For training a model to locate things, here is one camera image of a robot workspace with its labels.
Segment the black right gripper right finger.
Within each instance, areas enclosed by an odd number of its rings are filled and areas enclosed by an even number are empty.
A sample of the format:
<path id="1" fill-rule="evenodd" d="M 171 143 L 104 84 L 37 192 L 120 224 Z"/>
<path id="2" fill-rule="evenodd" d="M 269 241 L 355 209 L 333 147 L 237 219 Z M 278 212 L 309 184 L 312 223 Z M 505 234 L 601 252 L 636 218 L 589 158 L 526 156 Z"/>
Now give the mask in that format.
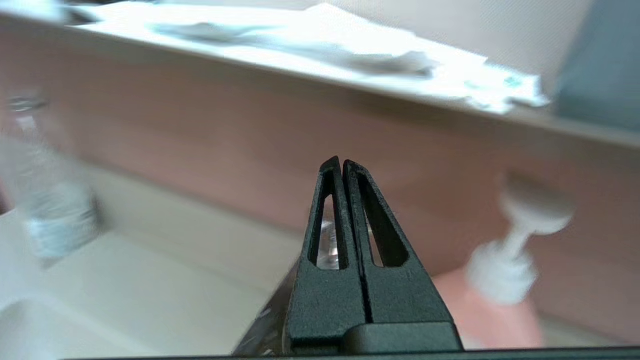
<path id="1" fill-rule="evenodd" d="M 453 322 L 370 171 L 347 160 L 343 180 L 370 321 Z"/>

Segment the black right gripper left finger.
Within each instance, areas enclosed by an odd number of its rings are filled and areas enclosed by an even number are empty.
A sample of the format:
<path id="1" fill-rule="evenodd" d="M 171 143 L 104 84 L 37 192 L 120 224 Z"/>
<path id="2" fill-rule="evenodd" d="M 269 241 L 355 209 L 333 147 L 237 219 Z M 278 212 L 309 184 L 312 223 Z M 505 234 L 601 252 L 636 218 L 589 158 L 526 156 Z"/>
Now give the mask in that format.
<path id="1" fill-rule="evenodd" d="M 338 269 L 317 265 L 325 199 L 333 198 Z M 365 324 L 361 267 L 338 157 L 322 164 L 311 201 L 298 270 L 286 315 L 285 343 L 291 351 L 338 351 L 352 328 Z"/>

